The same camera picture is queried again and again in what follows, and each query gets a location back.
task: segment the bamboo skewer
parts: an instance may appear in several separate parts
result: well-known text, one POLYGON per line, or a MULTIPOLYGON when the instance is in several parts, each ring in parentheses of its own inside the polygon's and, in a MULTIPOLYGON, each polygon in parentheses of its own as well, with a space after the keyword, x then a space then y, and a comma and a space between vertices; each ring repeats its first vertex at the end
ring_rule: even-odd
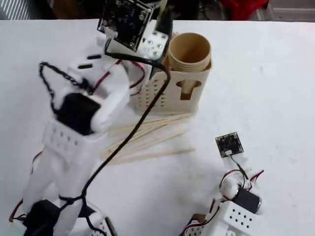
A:
POLYGON ((148 160, 152 158, 157 158, 161 156, 170 156, 170 155, 176 155, 176 154, 182 154, 186 152, 192 152, 195 151, 195 148, 187 148, 187 149, 181 149, 176 151, 166 151, 166 152, 157 152, 157 153, 150 153, 146 155, 140 155, 140 156, 133 156, 128 159, 113 159, 109 165, 117 165, 117 164, 123 164, 123 163, 130 163, 130 162, 136 162, 136 161, 143 161, 148 160))
MULTIPOLYGON (((175 115, 175 116, 170 116, 170 117, 165 117, 165 118, 159 118, 159 119, 155 119, 155 120, 145 121, 141 125, 141 129, 143 129, 144 127, 147 127, 147 126, 155 125, 155 124, 169 123, 171 121, 189 118, 190 116, 191 116, 191 114, 182 114, 182 115, 175 115)), ((109 129, 109 132, 110 133, 126 132, 126 131, 129 131, 129 130, 132 130, 134 128, 134 126, 135 126, 135 123, 130 123, 130 124, 121 125, 121 126, 115 126, 115 127, 112 127, 111 129, 109 129)))
POLYGON ((173 133, 173 134, 171 134, 171 135, 169 135, 167 137, 164 137, 164 138, 161 138, 161 139, 157 139, 157 140, 155 140, 153 142, 150 142, 150 143, 146 143, 146 144, 144 144, 142 146, 138 146, 138 147, 135 147, 135 148, 127 149, 125 152, 122 152, 120 155, 118 155, 117 158, 119 158, 119 157, 121 157, 123 155, 127 155, 127 154, 130 154, 130 153, 133 153, 135 151, 140 151, 140 150, 147 149, 149 147, 152 147, 153 145, 156 145, 156 144, 162 143, 162 142, 164 142, 166 140, 169 140, 169 139, 175 138, 177 136, 183 135, 183 134, 185 134, 187 132, 188 132, 188 130, 176 132, 176 133, 173 133))
MULTIPOLYGON (((153 133, 153 132, 156 132, 158 130, 160 130, 161 128, 164 128, 165 126, 167 125, 163 125, 163 126, 154 126, 154 127, 151 127, 149 129, 144 129, 144 130, 141 130, 140 132, 137 132, 135 134, 135 136, 126 144, 126 147, 129 146, 130 144, 133 144, 134 141, 141 141, 145 138, 145 135, 149 134, 149 133, 153 133)), ((123 141, 124 141, 125 138, 119 140, 118 142, 116 142, 115 144, 113 144, 110 148, 108 148, 107 150, 105 151, 102 151, 100 155, 106 155, 106 154, 111 154, 123 141)))

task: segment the black cable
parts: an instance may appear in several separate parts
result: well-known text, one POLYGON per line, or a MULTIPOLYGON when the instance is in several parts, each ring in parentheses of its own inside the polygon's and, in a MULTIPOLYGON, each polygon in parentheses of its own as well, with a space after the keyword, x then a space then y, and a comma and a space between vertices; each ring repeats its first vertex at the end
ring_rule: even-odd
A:
POLYGON ((101 234, 103 234, 104 236, 106 236, 106 232, 104 232, 101 229, 98 229, 96 227, 93 226, 93 224, 90 221, 90 218, 87 214, 87 200, 86 200, 86 192, 88 187, 90 186, 90 184, 92 183, 92 181, 96 178, 96 176, 99 174, 99 172, 115 157, 115 155, 130 141, 130 139, 134 136, 134 134, 138 131, 139 127, 141 126, 141 124, 143 123, 143 121, 145 120, 145 118, 147 117, 147 115, 149 114, 149 112, 151 111, 151 109, 154 107, 154 105, 156 104, 157 100, 161 97, 161 95, 164 93, 166 87, 168 86, 170 79, 171 79, 171 75, 169 70, 161 63, 152 60, 152 59, 145 59, 145 58, 141 58, 141 57, 136 57, 136 56, 131 56, 128 54, 121 54, 121 53, 109 53, 107 52, 107 48, 109 46, 110 40, 107 41, 105 43, 105 47, 104 47, 104 54, 106 56, 115 58, 115 59, 121 59, 121 60, 129 60, 129 61, 135 61, 135 62, 140 62, 143 64, 148 64, 151 65, 153 67, 156 67, 162 71, 165 72, 166 74, 166 80, 164 82, 164 84, 162 85, 162 87, 160 88, 160 90, 157 92, 156 96, 153 98, 152 102, 150 103, 150 105, 147 107, 146 111, 143 113, 142 117, 140 118, 140 120, 138 121, 138 123, 135 125, 134 129, 130 132, 130 134, 125 138, 125 140, 112 152, 112 154, 98 167, 98 169, 92 174, 92 176, 90 177, 90 179, 87 181, 87 183, 85 184, 83 190, 82 190, 82 194, 81 196, 75 198, 77 200, 82 199, 82 204, 83 204, 83 211, 84 211, 84 215, 85 215, 85 219, 89 225, 89 227, 94 230, 97 231, 101 234))
POLYGON ((44 67, 47 66, 48 68, 52 69, 53 71, 55 71, 57 74, 60 74, 62 75, 66 80, 70 81, 72 83, 72 85, 74 86, 78 86, 80 89, 84 89, 86 90, 88 93, 90 93, 91 91, 93 91, 93 87, 91 87, 89 85, 89 82, 87 79, 82 79, 82 82, 79 83, 77 82, 73 77, 69 76, 67 73, 65 73, 64 71, 58 69, 57 67, 49 64, 48 62, 41 62, 39 64, 39 76, 40 78, 43 80, 49 94, 50 94, 50 106, 51 106, 51 109, 53 111, 53 113, 57 114, 58 113, 58 110, 55 108, 55 104, 54 104, 54 97, 55 97, 55 91, 50 87, 50 84, 48 83, 48 81, 46 80, 45 76, 44 76, 44 73, 43 73, 43 70, 44 70, 44 67))
POLYGON ((240 171, 242 172, 243 176, 245 176, 246 179, 248 179, 248 176, 246 174, 246 172, 244 171, 244 169, 241 167, 240 164, 238 164, 237 161, 234 160, 234 158, 232 157, 232 155, 230 155, 231 159, 235 162, 235 164, 237 165, 237 167, 240 169, 240 171))

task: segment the circuit board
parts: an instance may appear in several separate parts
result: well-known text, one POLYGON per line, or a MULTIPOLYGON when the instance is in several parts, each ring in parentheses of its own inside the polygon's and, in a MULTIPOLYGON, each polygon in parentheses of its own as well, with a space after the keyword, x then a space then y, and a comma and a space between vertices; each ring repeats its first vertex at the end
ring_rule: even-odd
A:
POLYGON ((152 13, 138 0, 106 0, 97 30, 136 52, 152 13))
POLYGON ((216 138, 216 142, 220 151, 221 157, 227 157, 226 151, 232 151, 231 155, 244 152, 241 141, 237 133, 231 133, 216 138))

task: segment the paper cup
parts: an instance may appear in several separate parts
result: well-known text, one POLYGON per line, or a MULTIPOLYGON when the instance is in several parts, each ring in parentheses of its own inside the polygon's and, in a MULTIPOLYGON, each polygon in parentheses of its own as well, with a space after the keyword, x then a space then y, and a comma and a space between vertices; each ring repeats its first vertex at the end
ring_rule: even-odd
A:
POLYGON ((173 70, 195 73, 203 71, 211 58, 209 41, 197 33, 174 37, 169 46, 169 63, 173 70))

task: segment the white table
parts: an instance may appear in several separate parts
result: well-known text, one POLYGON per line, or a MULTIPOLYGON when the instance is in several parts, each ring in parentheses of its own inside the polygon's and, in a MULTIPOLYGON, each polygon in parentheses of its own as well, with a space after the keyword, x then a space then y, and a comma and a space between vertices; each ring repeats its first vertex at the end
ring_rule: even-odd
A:
MULTIPOLYGON (((9 235, 7 219, 51 114, 38 63, 66 69, 95 37, 96 25, 0 21, 1 235, 9 235)), ((193 213, 209 209, 216 192, 224 169, 215 137, 237 131, 252 165, 266 170, 259 179, 268 202, 262 234, 312 235, 315 24, 179 21, 174 30, 201 33, 213 49, 199 112, 182 138, 197 151, 107 167, 88 199, 110 216, 120 236, 176 236, 193 213)), ((60 87, 62 79, 55 80, 60 87)))

